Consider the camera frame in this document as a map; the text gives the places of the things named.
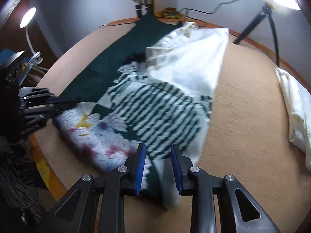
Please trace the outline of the green and white patterned garment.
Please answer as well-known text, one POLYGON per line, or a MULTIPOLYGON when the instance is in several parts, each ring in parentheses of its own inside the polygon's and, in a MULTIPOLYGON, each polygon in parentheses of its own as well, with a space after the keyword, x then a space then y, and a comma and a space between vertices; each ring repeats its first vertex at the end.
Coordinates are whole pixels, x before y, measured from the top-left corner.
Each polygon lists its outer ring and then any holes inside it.
POLYGON ((228 43, 227 28, 170 25, 145 15, 65 88, 62 95, 78 104, 55 124, 105 173, 145 144, 140 193, 160 206, 176 206, 171 146, 198 162, 228 43))

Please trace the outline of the folded cream cloth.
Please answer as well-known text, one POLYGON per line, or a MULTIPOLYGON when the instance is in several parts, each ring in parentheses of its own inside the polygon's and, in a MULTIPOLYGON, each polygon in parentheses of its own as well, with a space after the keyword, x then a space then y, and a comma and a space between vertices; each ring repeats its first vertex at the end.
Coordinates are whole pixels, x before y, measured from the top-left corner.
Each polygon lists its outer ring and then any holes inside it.
POLYGON ((290 73, 275 68, 288 113, 288 140, 305 153, 305 166, 310 170, 310 93, 290 73))

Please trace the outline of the colourful crumpled cloth in corner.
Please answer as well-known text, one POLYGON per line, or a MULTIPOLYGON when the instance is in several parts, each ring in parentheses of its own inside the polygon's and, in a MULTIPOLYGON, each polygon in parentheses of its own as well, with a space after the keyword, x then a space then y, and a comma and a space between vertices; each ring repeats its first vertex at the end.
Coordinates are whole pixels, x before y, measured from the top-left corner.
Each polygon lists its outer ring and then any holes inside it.
POLYGON ((181 21, 184 19, 184 15, 176 10, 173 7, 167 7, 166 9, 161 10, 155 14, 156 18, 163 18, 169 20, 181 21))

